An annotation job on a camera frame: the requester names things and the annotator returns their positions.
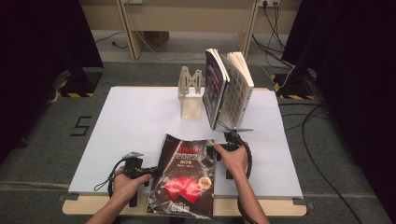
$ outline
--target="red book cover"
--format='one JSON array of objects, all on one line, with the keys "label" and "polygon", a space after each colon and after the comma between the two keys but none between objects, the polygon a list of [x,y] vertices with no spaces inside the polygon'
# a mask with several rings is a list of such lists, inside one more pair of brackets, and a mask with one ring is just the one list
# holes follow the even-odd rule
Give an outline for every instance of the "red book cover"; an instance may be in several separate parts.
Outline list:
[{"label": "red book cover", "polygon": [[213,140],[184,141],[167,134],[153,180],[147,212],[171,217],[213,218],[215,152]]}]

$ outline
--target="wrist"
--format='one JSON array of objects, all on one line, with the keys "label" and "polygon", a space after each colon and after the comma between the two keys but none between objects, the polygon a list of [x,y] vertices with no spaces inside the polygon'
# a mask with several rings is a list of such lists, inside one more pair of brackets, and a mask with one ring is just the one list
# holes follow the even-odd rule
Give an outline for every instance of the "wrist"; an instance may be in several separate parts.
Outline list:
[{"label": "wrist", "polygon": [[118,207],[118,208],[124,208],[127,204],[128,204],[129,200],[126,201],[123,198],[117,197],[116,195],[113,195],[113,197],[111,197],[107,204],[110,206],[114,206],[114,207]]},{"label": "wrist", "polygon": [[247,178],[247,174],[243,170],[231,171],[231,174],[235,180]]}]

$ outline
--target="wall outlet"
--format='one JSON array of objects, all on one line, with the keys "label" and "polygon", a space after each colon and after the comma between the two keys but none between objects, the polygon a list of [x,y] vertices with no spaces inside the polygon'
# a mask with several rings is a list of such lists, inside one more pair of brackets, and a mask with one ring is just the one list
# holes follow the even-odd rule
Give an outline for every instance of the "wall outlet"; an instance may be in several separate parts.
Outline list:
[{"label": "wall outlet", "polygon": [[262,3],[266,1],[267,2],[267,7],[274,7],[275,4],[279,6],[280,0],[260,0],[259,7],[262,7]]}]

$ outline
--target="book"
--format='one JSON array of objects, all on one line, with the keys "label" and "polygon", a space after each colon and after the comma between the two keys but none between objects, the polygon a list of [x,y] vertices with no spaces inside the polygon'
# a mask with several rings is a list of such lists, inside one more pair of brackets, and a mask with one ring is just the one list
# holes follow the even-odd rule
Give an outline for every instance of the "book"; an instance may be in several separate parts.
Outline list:
[{"label": "book", "polygon": [[232,128],[240,128],[253,93],[254,83],[241,52],[219,55],[207,49],[205,92],[203,96],[210,128],[215,130],[221,111],[226,111]]},{"label": "book", "polygon": [[226,92],[230,78],[217,49],[207,49],[205,56],[205,91],[203,102],[210,128],[215,130],[224,102],[224,93]]},{"label": "book", "polygon": [[225,101],[228,119],[232,128],[240,128],[253,93],[253,79],[241,52],[230,52],[221,57],[230,77]]},{"label": "book", "polygon": [[147,212],[171,217],[213,218],[215,151],[212,139],[186,141],[167,134],[148,196]]}]

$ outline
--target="human hand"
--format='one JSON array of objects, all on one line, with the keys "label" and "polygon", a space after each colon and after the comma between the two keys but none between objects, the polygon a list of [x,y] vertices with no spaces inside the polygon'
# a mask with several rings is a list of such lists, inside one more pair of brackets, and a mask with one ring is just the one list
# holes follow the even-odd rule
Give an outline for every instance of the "human hand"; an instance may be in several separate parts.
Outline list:
[{"label": "human hand", "polygon": [[125,174],[116,175],[114,178],[113,195],[111,199],[120,200],[125,205],[137,193],[140,185],[150,181],[151,175],[142,175],[136,179],[130,179]]},{"label": "human hand", "polygon": [[246,175],[248,153],[244,146],[239,147],[235,151],[227,151],[219,144],[215,144],[213,147],[221,155],[225,167],[230,171],[233,177]]}]

